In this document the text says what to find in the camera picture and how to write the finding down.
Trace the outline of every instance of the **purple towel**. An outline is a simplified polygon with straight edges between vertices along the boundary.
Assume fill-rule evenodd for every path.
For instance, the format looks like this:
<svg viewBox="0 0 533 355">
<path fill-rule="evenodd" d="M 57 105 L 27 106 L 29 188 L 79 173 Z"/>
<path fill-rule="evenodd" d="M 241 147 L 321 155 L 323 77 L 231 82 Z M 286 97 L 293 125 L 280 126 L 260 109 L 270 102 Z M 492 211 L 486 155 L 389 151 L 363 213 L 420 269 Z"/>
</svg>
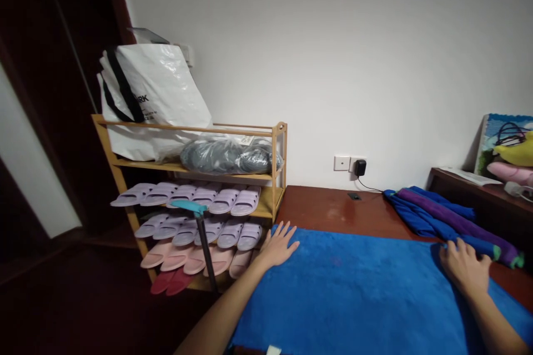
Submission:
<svg viewBox="0 0 533 355">
<path fill-rule="evenodd" d="M 396 193 L 396 195 L 405 201 L 412 202 L 413 204 L 421 207 L 432 217 L 437 218 L 453 227 L 459 234 L 477 237 L 478 239 L 482 239 L 497 245 L 501 248 L 501 257 L 499 259 L 501 263 L 509 267 L 514 267 L 517 260 L 520 258 L 518 250 L 511 243 L 492 234 L 491 232 L 486 231 L 485 229 L 482 229 L 475 223 L 463 218 L 453 211 L 450 211 L 448 208 L 437 204 L 429 198 L 423 197 L 409 189 L 401 189 L 398 191 L 398 193 Z"/>
</svg>

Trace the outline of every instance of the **wooden shoe rack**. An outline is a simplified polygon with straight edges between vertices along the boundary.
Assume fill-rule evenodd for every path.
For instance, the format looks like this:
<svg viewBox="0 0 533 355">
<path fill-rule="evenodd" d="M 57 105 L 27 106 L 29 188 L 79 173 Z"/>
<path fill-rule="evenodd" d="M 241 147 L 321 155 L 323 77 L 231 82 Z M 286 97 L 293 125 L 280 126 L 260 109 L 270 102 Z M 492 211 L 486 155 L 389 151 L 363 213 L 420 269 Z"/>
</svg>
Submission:
<svg viewBox="0 0 533 355">
<path fill-rule="evenodd" d="M 159 171 L 166 171 L 171 178 L 175 177 L 187 177 L 193 176 L 197 180 L 217 180 L 224 181 L 230 180 L 231 182 L 239 181 L 243 184 L 268 184 L 271 183 L 271 186 L 264 186 L 261 190 L 261 196 L 259 198 L 259 204 L 257 209 L 252 212 L 251 216 L 261 217 L 268 219 L 267 227 L 271 227 L 276 219 L 276 214 L 278 212 L 279 206 L 283 195 L 285 194 L 286 189 L 286 156 L 287 156 L 287 124 L 280 122 L 275 126 L 253 126 L 253 125 L 229 125 L 229 124 L 213 124 L 212 129 L 201 129 L 201 128 L 189 128 L 186 126 L 170 126 L 170 125 L 156 125 L 156 124 L 142 124 L 142 123 L 129 123 L 129 122 L 109 122 L 105 121 L 103 116 L 100 114 L 92 115 L 94 126 L 96 127 L 100 141 L 102 142 L 102 147 L 104 149 L 105 155 L 109 162 L 109 167 L 113 173 L 115 183 L 119 193 L 124 193 L 128 188 L 122 173 L 122 168 L 144 168 L 152 169 Z M 196 132 L 205 132 L 205 133 L 222 133 L 222 134 L 236 134 L 236 135 L 246 135 L 246 136 L 259 136 L 267 137 L 272 139 L 272 143 L 278 143 L 278 137 L 281 136 L 281 154 L 283 162 L 278 170 L 273 170 L 271 174 L 261 174 L 261 175 L 223 175 L 217 176 L 214 178 L 211 175 L 198 174 L 196 172 L 191 172 L 187 170 L 180 163 L 171 163 L 158 165 L 153 161 L 130 161 L 125 158 L 120 158 L 111 150 L 111 143 L 109 140 L 109 134 L 107 131 L 107 126 L 110 125 L 120 125 L 128 127 L 139 127 L 139 128 L 151 128 L 151 129 L 166 129 L 166 130 L 184 130 L 184 131 L 196 131 Z M 276 159 L 277 146 L 273 145 L 273 157 Z M 135 232 L 139 229 L 139 218 L 135 211 L 134 206 L 125 207 L 126 214 L 128 216 L 129 224 L 132 228 L 132 231 Z M 263 237 L 260 240 L 260 243 L 264 240 L 264 234 L 266 229 L 263 229 Z M 148 252 L 148 240 L 137 239 L 137 246 L 139 251 L 144 258 Z M 152 282 L 157 276 L 157 270 L 155 268 L 148 269 L 148 275 Z M 227 289 L 233 280 L 229 277 L 228 272 L 225 272 L 216 277 L 217 286 L 219 291 L 224 291 Z M 209 278 L 204 277 L 201 273 L 196 276 L 188 288 L 194 290 L 205 290 L 210 291 L 212 289 Z"/>
</svg>

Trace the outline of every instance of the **pink plush toy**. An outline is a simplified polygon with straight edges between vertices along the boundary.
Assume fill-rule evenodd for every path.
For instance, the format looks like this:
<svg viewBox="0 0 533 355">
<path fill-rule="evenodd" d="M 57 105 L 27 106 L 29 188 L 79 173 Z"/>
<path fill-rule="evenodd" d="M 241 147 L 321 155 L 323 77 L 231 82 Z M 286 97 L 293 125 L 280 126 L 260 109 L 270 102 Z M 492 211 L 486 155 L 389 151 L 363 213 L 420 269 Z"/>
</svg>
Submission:
<svg viewBox="0 0 533 355">
<path fill-rule="evenodd" d="M 487 169 L 503 181 L 513 181 L 521 186 L 533 187 L 533 168 L 493 162 L 487 166 Z"/>
</svg>

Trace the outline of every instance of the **hand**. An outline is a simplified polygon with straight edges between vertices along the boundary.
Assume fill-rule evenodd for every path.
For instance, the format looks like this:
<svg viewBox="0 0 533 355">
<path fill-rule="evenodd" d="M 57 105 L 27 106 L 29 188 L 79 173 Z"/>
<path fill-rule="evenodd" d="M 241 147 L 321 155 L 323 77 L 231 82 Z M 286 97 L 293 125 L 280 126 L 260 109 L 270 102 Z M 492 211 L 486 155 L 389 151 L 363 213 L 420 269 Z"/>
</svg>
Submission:
<svg viewBox="0 0 533 355">
<path fill-rule="evenodd" d="M 283 221 L 279 224 L 276 232 L 272 235 L 270 229 L 266 233 L 266 239 L 261 247 L 259 255 L 255 259 L 254 263 L 257 262 L 265 267 L 265 270 L 270 269 L 273 266 L 279 266 L 290 256 L 300 245 L 299 241 L 295 241 L 289 248 L 289 240 L 293 237 L 294 232 L 296 231 L 296 226 L 294 226 L 290 231 L 290 221 L 287 222 L 285 227 L 283 227 Z"/>
<path fill-rule="evenodd" d="M 487 294 L 490 257 L 483 255 L 481 261 L 478 261 L 474 248 L 459 238 L 457 247 L 453 241 L 448 241 L 447 244 L 447 249 L 440 249 L 440 262 L 455 286 L 467 298 Z"/>
</svg>

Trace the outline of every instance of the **stuffed toy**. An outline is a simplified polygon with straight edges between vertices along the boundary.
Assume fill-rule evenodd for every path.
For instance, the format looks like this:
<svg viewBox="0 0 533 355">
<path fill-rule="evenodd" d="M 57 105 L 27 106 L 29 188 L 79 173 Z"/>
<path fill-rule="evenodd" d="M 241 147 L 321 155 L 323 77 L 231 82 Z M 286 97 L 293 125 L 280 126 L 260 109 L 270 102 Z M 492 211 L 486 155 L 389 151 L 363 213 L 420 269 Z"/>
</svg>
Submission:
<svg viewBox="0 0 533 355">
<path fill-rule="evenodd" d="M 513 147 L 494 147 L 500 156 L 516 166 L 533 166 L 533 131 L 526 133 L 526 141 Z"/>
<path fill-rule="evenodd" d="M 512 147 L 496 146 L 494 151 L 510 164 L 493 162 L 487 170 L 503 181 L 513 181 L 522 186 L 533 186 L 533 131 L 526 133 L 523 143 Z"/>
</svg>

